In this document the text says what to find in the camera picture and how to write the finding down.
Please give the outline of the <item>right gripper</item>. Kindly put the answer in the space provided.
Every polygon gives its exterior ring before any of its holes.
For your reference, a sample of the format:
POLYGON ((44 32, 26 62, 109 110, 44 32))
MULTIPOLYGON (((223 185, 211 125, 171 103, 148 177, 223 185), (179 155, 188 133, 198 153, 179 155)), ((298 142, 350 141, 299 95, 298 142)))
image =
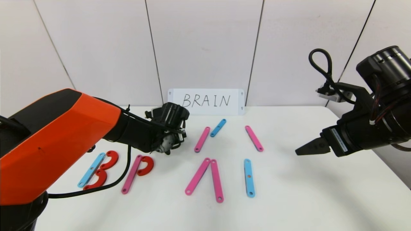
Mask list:
POLYGON ((295 153, 320 155, 329 153, 331 147, 336 156, 343 157, 376 148, 382 144, 382 122, 370 124, 368 115, 343 115, 336 125, 323 129, 320 136, 297 148, 295 153))

